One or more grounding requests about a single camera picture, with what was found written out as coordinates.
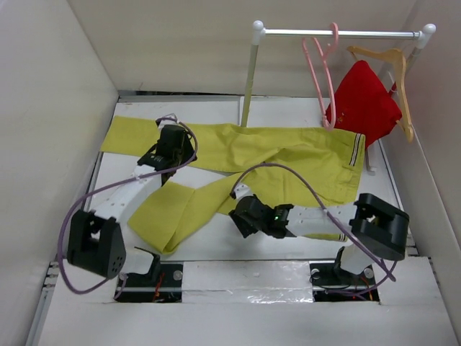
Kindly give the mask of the yellow-green trousers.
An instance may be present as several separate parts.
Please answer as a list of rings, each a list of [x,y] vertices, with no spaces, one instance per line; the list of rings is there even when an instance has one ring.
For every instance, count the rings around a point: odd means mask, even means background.
[[[162,254],[174,253],[216,213],[234,209],[236,181],[270,206],[343,205],[357,196],[366,141],[361,134],[234,124],[193,124],[191,130],[199,144],[193,166],[224,178],[197,189],[167,182],[136,210],[129,227]]]

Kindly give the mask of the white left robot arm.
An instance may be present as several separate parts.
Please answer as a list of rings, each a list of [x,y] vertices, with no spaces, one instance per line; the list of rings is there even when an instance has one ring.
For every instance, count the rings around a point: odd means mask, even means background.
[[[158,257],[144,249],[126,249],[122,235],[122,228],[147,198],[197,158],[194,137],[184,124],[164,118],[160,125],[159,139],[139,158],[130,177],[98,206],[72,216],[69,264],[106,279],[135,274],[147,286],[160,279]]]

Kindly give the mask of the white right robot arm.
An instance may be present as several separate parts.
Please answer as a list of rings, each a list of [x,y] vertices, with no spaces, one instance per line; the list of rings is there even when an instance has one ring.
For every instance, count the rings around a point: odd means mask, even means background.
[[[262,232],[275,239],[305,237],[351,241],[336,256],[333,275],[348,284],[372,263],[400,262],[406,256],[409,215],[370,193],[326,208],[284,204],[270,207],[255,194],[237,198],[230,218],[244,238]]]

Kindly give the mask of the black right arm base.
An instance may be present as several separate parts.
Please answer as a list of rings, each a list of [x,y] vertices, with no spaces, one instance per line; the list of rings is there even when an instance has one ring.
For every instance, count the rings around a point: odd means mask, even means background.
[[[371,265],[359,275],[336,268],[332,261],[314,261],[309,266],[315,302],[380,301],[377,289],[372,289],[376,280]]]

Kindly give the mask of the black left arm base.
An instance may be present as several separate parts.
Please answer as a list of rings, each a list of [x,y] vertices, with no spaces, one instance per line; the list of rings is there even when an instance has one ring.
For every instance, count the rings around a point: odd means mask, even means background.
[[[164,262],[148,250],[131,249],[118,278],[114,300],[118,303],[180,303],[183,272],[183,262]]]

